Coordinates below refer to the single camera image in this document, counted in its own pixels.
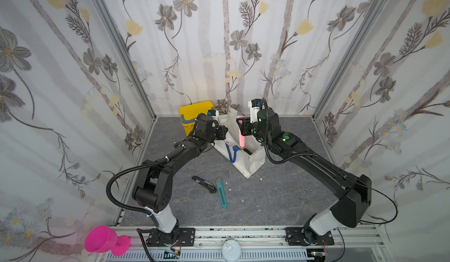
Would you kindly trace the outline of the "pink art knife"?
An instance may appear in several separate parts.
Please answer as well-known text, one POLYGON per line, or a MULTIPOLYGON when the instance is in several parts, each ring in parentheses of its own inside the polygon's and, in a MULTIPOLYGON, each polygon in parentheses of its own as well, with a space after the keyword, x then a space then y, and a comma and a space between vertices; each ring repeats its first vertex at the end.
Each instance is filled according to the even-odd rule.
POLYGON ((237 119, 236 119, 236 122, 237 122, 238 127, 239 127, 239 146, 242 149, 245 148, 245 136, 242 135, 242 132, 241 132, 241 128, 243 126, 243 119, 244 119, 244 116, 238 116, 237 119))

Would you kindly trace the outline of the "white tote pouch blue handles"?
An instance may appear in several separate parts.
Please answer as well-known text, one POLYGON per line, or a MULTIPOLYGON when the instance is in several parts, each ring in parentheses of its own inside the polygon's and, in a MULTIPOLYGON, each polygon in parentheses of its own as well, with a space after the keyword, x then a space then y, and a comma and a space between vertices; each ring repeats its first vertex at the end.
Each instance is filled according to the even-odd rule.
POLYGON ((222 154, 245 178, 250 178, 266 162, 264 148, 253 136, 244 137, 244 146, 240 146, 238 117, 244 117, 239 111, 229 108, 227 114, 220 115, 218 122, 228 128, 226 139, 215 142, 215 149, 222 154))

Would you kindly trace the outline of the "teal art knife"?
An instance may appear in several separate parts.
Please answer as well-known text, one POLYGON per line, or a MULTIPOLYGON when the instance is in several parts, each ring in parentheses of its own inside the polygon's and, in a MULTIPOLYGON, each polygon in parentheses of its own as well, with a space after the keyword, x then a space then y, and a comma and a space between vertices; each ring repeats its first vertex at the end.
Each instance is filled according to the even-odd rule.
POLYGON ((215 181, 216 184, 216 189, 219 195, 219 199, 220 199, 220 204, 222 206, 222 208, 227 208, 227 200, 226 200, 226 195, 225 195, 225 189, 224 189, 224 184, 223 184, 223 180, 221 177, 218 177, 215 181))

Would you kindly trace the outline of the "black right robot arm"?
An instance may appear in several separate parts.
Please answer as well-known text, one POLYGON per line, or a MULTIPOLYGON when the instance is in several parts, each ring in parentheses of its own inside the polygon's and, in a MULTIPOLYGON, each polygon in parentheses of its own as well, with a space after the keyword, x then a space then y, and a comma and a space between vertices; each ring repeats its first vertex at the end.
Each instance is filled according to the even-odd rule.
POLYGON ((256 117, 238 117, 241 135, 253 136, 264 146, 266 155, 281 157, 279 164, 291 162, 323 183, 337 198, 324 211, 312 216, 294 236, 294 242, 309 246, 326 241, 331 231, 345 226, 355 228, 371 205, 371 179, 356 176, 338 168, 315 151, 298 136, 281 129, 278 114, 271 108, 260 110, 256 117))

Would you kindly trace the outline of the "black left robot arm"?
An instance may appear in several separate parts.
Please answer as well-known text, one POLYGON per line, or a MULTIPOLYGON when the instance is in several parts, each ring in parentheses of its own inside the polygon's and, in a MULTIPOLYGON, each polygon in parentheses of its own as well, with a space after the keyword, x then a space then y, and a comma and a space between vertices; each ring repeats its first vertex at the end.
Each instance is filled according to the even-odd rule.
POLYGON ((155 224, 150 230, 151 240, 173 245, 179 240, 179 222, 169 202, 172 197, 173 178, 189 161, 204 153, 209 144, 226 139, 228 128, 206 114, 198 115, 193 130, 174 144, 174 150, 157 161, 145 161, 153 167, 139 171, 132 190, 135 200, 155 224))

